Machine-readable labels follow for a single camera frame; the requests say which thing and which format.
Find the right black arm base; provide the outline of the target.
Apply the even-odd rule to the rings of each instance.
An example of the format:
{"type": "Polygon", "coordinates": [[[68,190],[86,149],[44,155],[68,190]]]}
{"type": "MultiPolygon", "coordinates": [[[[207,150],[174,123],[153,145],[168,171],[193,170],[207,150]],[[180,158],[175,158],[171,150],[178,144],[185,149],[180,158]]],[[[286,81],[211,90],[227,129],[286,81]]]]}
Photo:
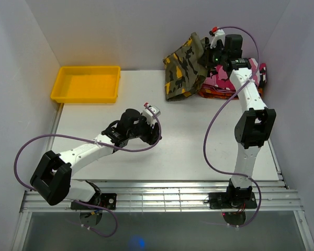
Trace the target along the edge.
{"type": "Polygon", "coordinates": [[[208,194],[206,203],[209,204],[210,209],[257,208],[257,201],[253,192],[251,192],[249,198],[234,198],[228,195],[227,192],[211,192],[208,194]]]}

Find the yellow green camouflage trousers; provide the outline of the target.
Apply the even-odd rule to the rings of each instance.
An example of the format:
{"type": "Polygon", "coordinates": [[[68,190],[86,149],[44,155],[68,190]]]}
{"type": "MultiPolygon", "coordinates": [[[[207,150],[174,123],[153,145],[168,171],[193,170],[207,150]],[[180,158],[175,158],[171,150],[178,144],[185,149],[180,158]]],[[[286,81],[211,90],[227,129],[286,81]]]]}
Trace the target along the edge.
{"type": "Polygon", "coordinates": [[[207,45],[209,38],[200,38],[193,32],[182,46],[163,59],[166,101],[183,100],[199,92],[208,71],[198,60],[207,45]]]}

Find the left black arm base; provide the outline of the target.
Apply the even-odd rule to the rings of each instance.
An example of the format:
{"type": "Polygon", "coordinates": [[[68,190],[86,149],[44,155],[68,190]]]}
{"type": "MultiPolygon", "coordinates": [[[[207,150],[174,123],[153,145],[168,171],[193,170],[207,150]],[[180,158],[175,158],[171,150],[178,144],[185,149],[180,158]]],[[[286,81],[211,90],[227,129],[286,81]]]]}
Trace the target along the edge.
{"type": "MultiPolygon", "coordinates": [[[[88,202],[83,201],[83,203],[108,208],[114,210],[116,208],[117,194],[116,193],[101,193],[94,195],[88,202]]],[[[95,209],[92,207],[87,207],[77,202],[72,202],[70,209],[72,210],[88,210],[95,209]]]]}

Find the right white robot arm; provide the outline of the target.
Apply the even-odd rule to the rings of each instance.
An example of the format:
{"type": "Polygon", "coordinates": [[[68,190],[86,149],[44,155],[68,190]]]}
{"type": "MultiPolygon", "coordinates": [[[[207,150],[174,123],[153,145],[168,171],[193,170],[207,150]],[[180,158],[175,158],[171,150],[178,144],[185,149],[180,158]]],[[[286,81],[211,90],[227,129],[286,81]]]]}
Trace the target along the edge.
{"type": "Polygon", "coordinates": [[[238,143],[234,172],[226,191],[211,192],[208,202],[212,209],[255,209],[257,203],[251,178],[256,157],[270,137],[276,112],[269,109],[261,99],[251,61],[242,57],[242,36],[226,35],[222,30],[210,34],[212,41],[203,57],[205,64],[209,68],[222,66],[235,87],[243,114],[234,129],[238,143]]]}

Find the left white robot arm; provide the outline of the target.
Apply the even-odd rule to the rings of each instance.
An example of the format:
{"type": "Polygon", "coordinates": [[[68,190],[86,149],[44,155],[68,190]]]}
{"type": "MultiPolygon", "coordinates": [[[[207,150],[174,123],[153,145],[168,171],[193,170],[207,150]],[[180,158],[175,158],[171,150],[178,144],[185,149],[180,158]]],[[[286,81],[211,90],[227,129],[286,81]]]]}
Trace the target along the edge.
{"type": "Polygon", "coordinates": [[[46,152],[31,177],[31,185],[51,206],[69,199],[81,201],[89,209],[97,208],[101,190],[88,180],[74,180],[74,174],[102,157],[124,151],[132,139],[156,145],[161,139],[159,115],[159,108],[149,104],[142,112],[126,109],[119,120],[91,141],[61,153],[46,152]]]}

